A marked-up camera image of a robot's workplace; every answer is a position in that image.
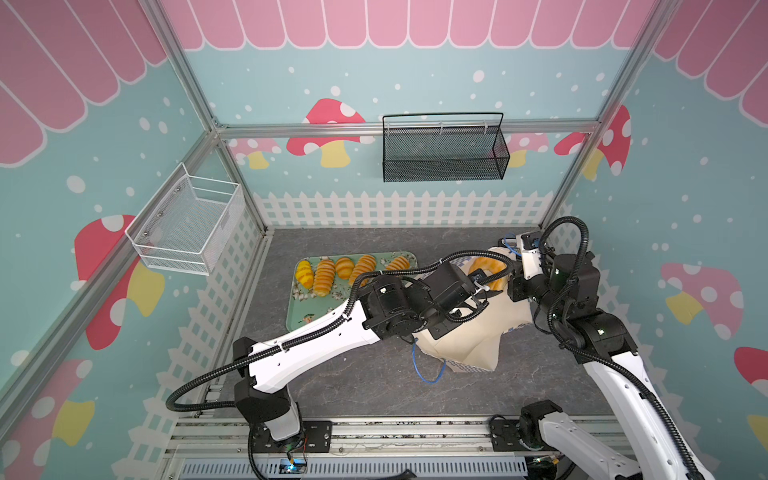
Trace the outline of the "pale yellow twisted bread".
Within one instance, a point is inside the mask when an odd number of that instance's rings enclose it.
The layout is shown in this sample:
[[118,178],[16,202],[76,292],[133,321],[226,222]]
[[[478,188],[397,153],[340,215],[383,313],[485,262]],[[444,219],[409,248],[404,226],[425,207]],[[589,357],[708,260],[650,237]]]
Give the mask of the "pale yellow twisted bread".
[[411,267],[411,263],[408,257],[401,255],[391,260],[385,267],[386,271],[403,271],[408,270]]

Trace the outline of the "yellow fake bread loaf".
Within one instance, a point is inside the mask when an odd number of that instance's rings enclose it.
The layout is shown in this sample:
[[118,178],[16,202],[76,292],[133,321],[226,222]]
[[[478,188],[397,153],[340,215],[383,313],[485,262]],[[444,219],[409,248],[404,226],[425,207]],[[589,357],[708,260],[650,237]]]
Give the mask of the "yellow fake bread loaf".
[[373,272],[376,269],[377,261],[373,255],[366,254],[361,256],[356,262],[350,276],[348,283],[352,286],[360,275]]

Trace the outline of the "small striped round bun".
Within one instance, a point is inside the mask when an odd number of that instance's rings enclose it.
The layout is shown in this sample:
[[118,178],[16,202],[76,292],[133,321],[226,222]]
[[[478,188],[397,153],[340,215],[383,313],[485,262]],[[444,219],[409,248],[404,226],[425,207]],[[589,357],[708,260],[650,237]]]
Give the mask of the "small striped round bun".
[[355,262],[349,257],[340,257],[335,261],[336,275],[342,280],[348,280],[355,268]]

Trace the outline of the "orange fake croissant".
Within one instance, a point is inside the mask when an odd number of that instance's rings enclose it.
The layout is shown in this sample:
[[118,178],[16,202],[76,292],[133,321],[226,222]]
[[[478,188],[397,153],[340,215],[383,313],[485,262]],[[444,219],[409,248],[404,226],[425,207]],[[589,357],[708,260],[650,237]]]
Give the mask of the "orange fake croissant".
[[329,259],[321,259],[314,272],[313,294],[317,297],[328,296],[336,278],[335,263]]

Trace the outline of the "checkered paper croissant bag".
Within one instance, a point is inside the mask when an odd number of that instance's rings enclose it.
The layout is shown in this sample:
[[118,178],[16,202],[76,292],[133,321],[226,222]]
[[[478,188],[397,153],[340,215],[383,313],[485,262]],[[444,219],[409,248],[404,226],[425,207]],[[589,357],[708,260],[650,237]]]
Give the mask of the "checkered paper croissant bag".
[[509,277],[494,281],[480,297],[489,302],[482,314],[463,324],[451,323],[450,331],[439,339],[427,330],[417,333],[416,348],[444,362],[454,373],[494,371],[502,336],[532,324],[530,302],[513,301],[508,293],[510,286]]

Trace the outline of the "yellow fake bread roll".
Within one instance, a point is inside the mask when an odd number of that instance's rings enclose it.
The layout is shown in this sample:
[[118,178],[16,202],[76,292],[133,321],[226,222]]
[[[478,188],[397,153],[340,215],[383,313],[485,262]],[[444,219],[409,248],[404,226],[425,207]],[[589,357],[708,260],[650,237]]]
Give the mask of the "yellow fake bread roll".
[[304,289],[311,290],[313,288],[314,270],[308,260],[301,260],[298,262],[295,271],[295,279]]

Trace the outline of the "glazed fake donut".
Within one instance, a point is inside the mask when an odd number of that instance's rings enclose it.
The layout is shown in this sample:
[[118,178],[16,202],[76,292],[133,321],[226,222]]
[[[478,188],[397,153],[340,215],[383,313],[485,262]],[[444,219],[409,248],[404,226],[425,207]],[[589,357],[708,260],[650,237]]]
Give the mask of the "glazed fake donut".
[[[490,277],[502,272],[506,267],[507,265],[503,261],[491,259],[488,257],[477,257],[471,264],[469,272],[473,273],[477,270],[480,270],[485,275],[485,277]],[[507,283],[508,280],[505,277],[501,277],[494,280],[493,282],[487,283],[486,286],[491,291],[501,292],[507,287]]]

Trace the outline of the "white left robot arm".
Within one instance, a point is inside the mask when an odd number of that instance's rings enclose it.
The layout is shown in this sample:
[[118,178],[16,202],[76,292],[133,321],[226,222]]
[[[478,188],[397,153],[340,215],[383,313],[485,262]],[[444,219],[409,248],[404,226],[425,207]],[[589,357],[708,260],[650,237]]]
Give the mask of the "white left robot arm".
[[[279,338],[237,340],[231,363],[178,387],[165,406],[172,412],[235,408],[249,426],[267,430],[272,444],[296,444],[304,427],[288,388],[293,379],[347,351],[476,318],[489,304],[491,283],[506,277],[513,264],[497,252],[463,250],[421,268],[362,273],[348,299],[331,312]],[[185,394],[232,371],[241,375],[233,400],[180,403]]]

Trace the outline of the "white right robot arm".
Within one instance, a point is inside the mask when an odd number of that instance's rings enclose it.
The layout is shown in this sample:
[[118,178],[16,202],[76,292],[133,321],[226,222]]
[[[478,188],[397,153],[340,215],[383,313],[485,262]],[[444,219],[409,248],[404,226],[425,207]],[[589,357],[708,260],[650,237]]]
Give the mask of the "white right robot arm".
[[534,319],[584,368],[605,397],[634,456],[627,458],[576,425],[552,401],[522,408],[518,435],[530,449],[552,448],[593,479],[709,479],[649,379],[625,323],[599,307],[601,274],[589,229],[574,216],[515,238],[520,264],[510,278],[512,301],[530,300]]

